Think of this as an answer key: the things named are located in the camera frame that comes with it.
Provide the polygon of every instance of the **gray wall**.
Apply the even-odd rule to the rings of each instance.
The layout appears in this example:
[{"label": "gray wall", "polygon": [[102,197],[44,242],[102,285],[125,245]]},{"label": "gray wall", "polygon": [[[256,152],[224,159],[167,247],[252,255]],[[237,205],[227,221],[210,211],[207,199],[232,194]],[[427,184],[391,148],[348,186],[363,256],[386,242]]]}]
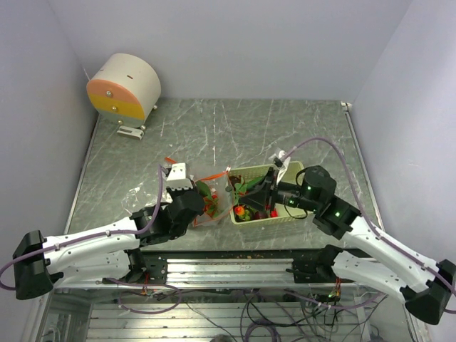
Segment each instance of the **gray wall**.
[{"label": "gray wall", "polygon": [[115,52],[168,97],[353,101],[410,0],[50,0],[90,76]]},{"label": "gray wall", "polygon": [[[0,1],[1,265],[30,230],[63,232],[95,119],[86,82],[45,1]],[[0,302],[0,339],[19,341],[31,302]]]},{"label": "gray wall", "polygon": [[[414,1],[353,105],[385,228],[456,261],[456,2]],[[453,341],[454,317],[431,332]]]}]

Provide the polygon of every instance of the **yellow-green basket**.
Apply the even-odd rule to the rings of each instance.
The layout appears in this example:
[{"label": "yellow-green basket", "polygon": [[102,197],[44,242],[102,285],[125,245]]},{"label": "yellow-green basket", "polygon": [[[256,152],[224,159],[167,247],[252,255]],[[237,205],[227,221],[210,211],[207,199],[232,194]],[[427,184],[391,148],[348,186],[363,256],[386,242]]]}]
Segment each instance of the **yellow-green basket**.
[{"label": "yellow-green basket", "polygon": [[[264,176],[268,169],[273,165],[261,165],[261,166],[251,166],[251,167],[240,167],[239,169],[231,169],[229,171],[229,176],[242,176],[246,182],[253,180],[256,177]],[[285,172],[284,177],[281,179],[282,182],[295,183],[296,174],[304,169],[302,162],[290,162],[288,170]],[[297,208],[287,207],[291,216],[294,217],[304,217],[306,216],[305,211]],[[233,210],[229,213],[231,221],[234,225],[238,227],[263,227],[268,224],[277,224],[283,222],[293,221],[294,218],[290,217],[286,212],[285,207],[281,204],[276,204],[276,210],[278,217],[270,217],[267,219],[254,219],[252,221],[245,222],[236,222],[234,219]]]}]

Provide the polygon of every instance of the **table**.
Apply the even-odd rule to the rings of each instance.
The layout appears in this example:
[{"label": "table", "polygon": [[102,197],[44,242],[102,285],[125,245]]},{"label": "table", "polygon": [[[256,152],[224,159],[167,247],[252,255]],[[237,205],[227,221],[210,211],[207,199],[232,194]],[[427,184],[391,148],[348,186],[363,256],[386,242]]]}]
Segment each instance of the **table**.
[{"label": "table", "polygon": [[[223,170],[268,163],[276,147],[288,150],[305,138],[324,136],[346,157],[367,213],[375,210],[350,125],[338,101],[160,99],[147,119],[141,141],[120,137],[117,125],[99,119],[77,194],[69,233],[109,224],[128,216],[123,198],[139,187],[136,209],[157,198],[157,163],[165,157]],[[337,181],[336,194],[351,204],[353,195],[341,162],[324,142],[297,150],[293,160],[322,165]],[[230,218],[217,226],[192,227],[179,239],[149,250],[252,250],[321,248],[338,244],[311,219],[257,228],[236,228]]]}]

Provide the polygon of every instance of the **yellow panel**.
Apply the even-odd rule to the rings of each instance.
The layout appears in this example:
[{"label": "yellow panel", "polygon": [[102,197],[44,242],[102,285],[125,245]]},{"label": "yellow panel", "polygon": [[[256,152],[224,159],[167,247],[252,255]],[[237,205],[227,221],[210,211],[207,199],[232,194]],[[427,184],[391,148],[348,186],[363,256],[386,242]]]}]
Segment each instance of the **yellow panel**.
[{"label": "yellow panel", "polygon": [[145,119],[143,107],[136,103],[123,102],[114,98],[94,94],[88,94],[88,97],[96,109],[106,110],[107,112],[117,113],[139,120]]}]

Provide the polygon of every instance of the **green basket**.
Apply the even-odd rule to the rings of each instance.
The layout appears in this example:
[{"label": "green basket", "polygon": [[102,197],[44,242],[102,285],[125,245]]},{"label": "green basket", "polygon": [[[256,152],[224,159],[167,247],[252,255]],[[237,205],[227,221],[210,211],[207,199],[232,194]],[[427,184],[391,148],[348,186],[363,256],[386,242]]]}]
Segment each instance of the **green basket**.
[{"label": "green basket", "polygon": [[[256,177],[264,176],[268,169],[273,165],[261,165],[261,166],[251,166],[251,167],[240,167],[239,169],[231,169],[229,171],[229,176],[242,176],[246,182],[253,180]],[[288,170],[285,172],[284,177],[281,179],[283,182],[288,183],[295,183],[296,181],[296,174],[304,169],[302,162],[290,162],[288,166]],[[305,211],[302,209],[297,208],[290,208],[287,207],[288,211],[290,212],[291,216],[294,217],[304,217],[306,216]],[[278,217],[270,217],[267,219],[254,219],[252,221],[245,221],[245,222],[236,222],[234,218],[233,210],[229,213],[231,217],[231,221],[235,226],[238,227],[263,227],[268,224],[277,224],[283,222],[290,222],[295,220],[295,218],[290,217],[289,214],[286,212],[285,207],[281,204],[276,204],[276,211]]]}]

